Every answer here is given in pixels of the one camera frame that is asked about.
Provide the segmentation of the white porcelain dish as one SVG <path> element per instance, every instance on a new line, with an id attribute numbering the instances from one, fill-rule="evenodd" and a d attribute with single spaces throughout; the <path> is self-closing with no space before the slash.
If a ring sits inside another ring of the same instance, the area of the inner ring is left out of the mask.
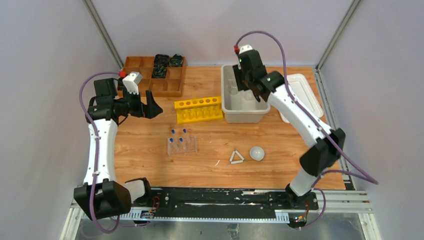
<path id="1" fill-rule="evenodd" d="M 259 146 L 254 146 L 250 149 L 249 155 L 253 160 L 260 162 L 265 157 L 265 151 Z"/>

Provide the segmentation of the white clay triangle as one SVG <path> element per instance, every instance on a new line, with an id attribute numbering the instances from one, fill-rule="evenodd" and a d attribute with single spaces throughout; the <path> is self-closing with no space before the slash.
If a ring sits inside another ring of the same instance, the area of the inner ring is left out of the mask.
<path id="1" fill-rule="evenodd" d="M 231 165 L 240 164 L 245 161 L 245 158 L 237 150 L 234 150 L 230 156 L 229 163 Z"/>

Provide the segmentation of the small glass beaker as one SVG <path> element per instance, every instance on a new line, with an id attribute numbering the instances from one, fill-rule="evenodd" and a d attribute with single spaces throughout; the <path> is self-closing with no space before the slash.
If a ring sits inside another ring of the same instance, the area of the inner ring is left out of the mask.
<path id="1" fill-rule="evenodd" d="M 245 101 L 253 101 L 253 100 L 255 100 L 255 97 L 254 97 L 252 91 L 245 91 L 244 95 L 243 95 L 243 99 Z"/>

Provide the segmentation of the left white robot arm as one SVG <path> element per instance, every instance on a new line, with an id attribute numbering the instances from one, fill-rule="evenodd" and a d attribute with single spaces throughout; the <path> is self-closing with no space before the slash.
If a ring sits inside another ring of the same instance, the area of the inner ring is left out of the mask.
<path id="1" fill-rule="evenodd" d="M 121 84 L 123 96 L 118 98 L 115 83 Z M 150 184 L 145 177 L 117 182 L 115 173 L 115 141 L 120 117 L 152 119 L 163 112 L 150 90 L 147 103 L 141 101 L 140 79 L 127 75 L 94 81 L 95 96 L 86 109 L 90 147 L 83 185 L 73 191 L 74 200 L 90 220 L 127 214 L 134 202 L 149 206 L 153 201 Z"/>

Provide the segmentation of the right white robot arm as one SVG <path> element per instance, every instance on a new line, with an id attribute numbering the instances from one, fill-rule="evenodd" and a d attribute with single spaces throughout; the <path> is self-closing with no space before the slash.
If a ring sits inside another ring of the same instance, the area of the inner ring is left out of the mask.
<path id="1" fill-rule="evenodd" d="M 285 188 L 286 204 L 298 209 L 305 203 L 318 177 L 341 157 L 346 134 L 340 128 L 334 130 L 321 122 L 307 109 L 281 73 L 267 72 L 257 50 L 246 45 L 234 51 L 238 58 L 238 64 L 232 67 L 237 89 L 251 91 L 258 102 L 265 101 L 275 107 L 308 146 L 299 159 L 300 170 Z"/>

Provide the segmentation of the white plastic bin lid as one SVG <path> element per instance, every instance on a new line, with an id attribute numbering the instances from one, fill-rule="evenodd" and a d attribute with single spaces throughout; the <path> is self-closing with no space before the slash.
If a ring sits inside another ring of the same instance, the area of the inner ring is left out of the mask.
<path id="1" fill-rule="evenodd" d="M 287 75 L 287 81 L 293 91 L 293 95 L 296 96 L 317 118 L 321 118 L 324 115 L 324 111 L 306 77 L 300 73 L 290 74 Z"/>

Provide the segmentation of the small glass flask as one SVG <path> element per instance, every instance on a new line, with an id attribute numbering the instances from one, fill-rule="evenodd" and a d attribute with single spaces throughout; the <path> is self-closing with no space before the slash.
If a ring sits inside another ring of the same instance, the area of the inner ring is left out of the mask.
<path id="1" fill-rule="evenodd" d="M 231 96 L 235 96 L 239 92 L 237 83 L 235 81 L 229 81 L 227 88 L 228 88 L 228 92 Z"/>

